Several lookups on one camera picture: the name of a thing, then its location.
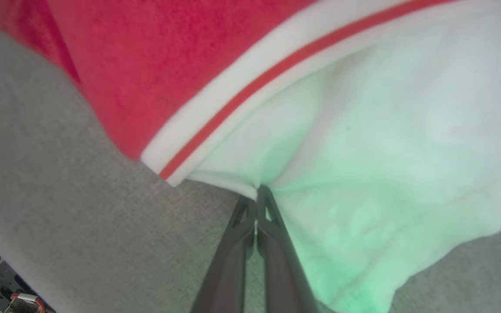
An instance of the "white trim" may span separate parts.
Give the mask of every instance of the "white trim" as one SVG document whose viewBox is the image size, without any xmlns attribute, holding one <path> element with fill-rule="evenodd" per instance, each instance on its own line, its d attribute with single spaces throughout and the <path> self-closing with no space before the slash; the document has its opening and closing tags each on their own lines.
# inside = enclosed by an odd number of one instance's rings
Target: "white trim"
<svg viewBox="0 0 501 313">
<path fill-rule="evenodd" d="M 155 135 L 141 160 L 159 173 L 239 91 L 294 51 L 346 24 L 405 0 L 323 0 L 302 10 L 258 41 L 187 102 Z M 258 105 L 298 79 L 392 33 L 501 6 L 501 0 L 460 0 L 412 13 L 348 38 L 278 76 L 232 113 L 167 181 L 176 186 Z"/>
</svg>

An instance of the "red fabric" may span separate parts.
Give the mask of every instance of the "red fabric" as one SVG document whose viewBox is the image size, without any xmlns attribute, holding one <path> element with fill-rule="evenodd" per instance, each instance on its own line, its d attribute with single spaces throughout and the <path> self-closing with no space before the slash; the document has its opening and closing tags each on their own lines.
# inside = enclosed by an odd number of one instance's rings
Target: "red fabric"
<svg viewBox="0 0 501 313">
<path fill-rule="evenodd" d="M 334 30 L 324 37 L 302 47 L 288 56 L 280 63 L 264 72 L 260 77 L 256 78 L 235 97 L 233 97 L 178 153 L 169 161 L 167 166 L 161 171 L 160 176 L 167 180 L 175 170 L 183 164 L 183 162 L 203 143 L 214 131 L 225 121 L 239 105 L 248 99 L 253 93 L 270 83 L 276 77 L 303 61 L 304 59 L 318 53 L 334 44 L 349 38 L 354 34 L 378 26 L 380 24 L 395 20 L 406 14 L 423 10 L 425 8 L 436 6 L 447 2 L 455 2 L 457 0 L 411 0 L 403 4 L 388 8 L 381 12 L 372 14 L 354 23 L 348 24 Z"/>
<path fill-rule="evenodd" d="M 61 67 L 137 159 L 179 107 L 314 0 L 0 0 L 0 29 Z"/>
</svg>

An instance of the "gray carpet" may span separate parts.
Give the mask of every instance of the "gray carpet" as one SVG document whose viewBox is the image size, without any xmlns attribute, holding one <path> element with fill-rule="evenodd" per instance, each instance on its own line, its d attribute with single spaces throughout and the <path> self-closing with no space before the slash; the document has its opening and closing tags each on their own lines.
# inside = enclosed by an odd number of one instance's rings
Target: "gray carpet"
<svg viewBox="0 0 501 313">
<path fill-rule="evenodd" d="M 236 200 L 125 158 L 63 73 L 0 34 L 0 253 L 57 311 L 186 313 Z M 264 311 L 262 275 L 255 253 L 247 313 Z M 471 312 L 501 313 L 501 234 L 413 277 L 392 308 Z"/>
</svg>

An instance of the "cable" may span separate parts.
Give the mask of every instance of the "cable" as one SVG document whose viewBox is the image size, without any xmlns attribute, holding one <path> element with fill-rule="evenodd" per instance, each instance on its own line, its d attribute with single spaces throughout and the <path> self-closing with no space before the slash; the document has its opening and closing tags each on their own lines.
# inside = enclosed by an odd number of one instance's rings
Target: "cable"
<svg viewBox="0 0 501 313">
<path fill-rule="evenodd" d="M 44 306 L 42 300 L 34 295 L 29 295 L 27 293 L 15 293 L 10 296 L 11 300 L 16 298 L 21 299 L 22 301 L 36 303 L 40 307 L 40 313 L 46 313 L 46 307 Z"/>
</svg>

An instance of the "folded cloth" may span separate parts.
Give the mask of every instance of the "folded cloth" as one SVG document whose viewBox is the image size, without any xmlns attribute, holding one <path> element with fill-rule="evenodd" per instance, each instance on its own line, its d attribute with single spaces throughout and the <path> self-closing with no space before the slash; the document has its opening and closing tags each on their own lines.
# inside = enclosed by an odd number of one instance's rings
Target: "folded cloth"
<svg viewBox="0 0 501 313">
<path fill-rule="evenodd" d="M 0 29 L 172 185 L 270 186 L 337 312 L 501 230 L 501 0 L 0 0 Z"/>
</svg>

